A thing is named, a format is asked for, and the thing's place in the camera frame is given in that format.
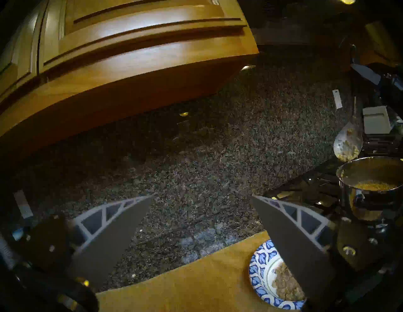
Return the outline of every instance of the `yellow cloth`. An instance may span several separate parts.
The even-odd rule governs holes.
[[[279,311],[252,289],[248,266],[261,232],[193,263],[136,285],[97,294],[101,312]]]

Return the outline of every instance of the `stovetop burner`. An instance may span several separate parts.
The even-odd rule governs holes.
[[[341,192],[336,170],[342,164],[334,156],[286,184],[266,191],[263,196],[304,205],[323,215],[331,214],[339,206]]]

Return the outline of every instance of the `white label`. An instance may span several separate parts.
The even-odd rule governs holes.
[[[33,213],[30,206],[28,205],[27,199],[23,190],[19,190],[14,193],[15,201],[17,202],[18,208],[20,209],[21,215],[24,219],[32,217]]]
[[[333,90],[333,96],[336,103],[336,109],[338,110],[339,108],[342,108],[343,105],[341,104],[340,92],[337,89]]]

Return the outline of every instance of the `wooden cabinet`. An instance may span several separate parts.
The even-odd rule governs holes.
[[[236,0],[49,0],[39,27],[41,9],[30,50],[18,43],[23,24],[2,61],[0,83],[17,88],[0,103],[9,167],[82,131],[212,94],[259,53]],[[28,77],[35,83],[18,92]]]
[[[51,0],[41,33],[39,71],[86,54],[97,57],[101,50],[116,54],[141,41],[245,26],[241,11],[224,11],[218,1]]]
[[[39,4],[18,27],[0,56],[1,100],[36,77],[39,31],[46,2]]]

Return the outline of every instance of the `food on plate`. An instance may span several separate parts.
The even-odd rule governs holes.
[[[299,301],[304,300],[305,294],[301,286],[291,274],[287,265],[283,262],[276,268],[277,277],[272,283],[276,288],[277,296],[283,300]]]
[[[386,191],[396,188],[397,185],[378,181],[364,181],[357,183],[354,187],[367,191]]]

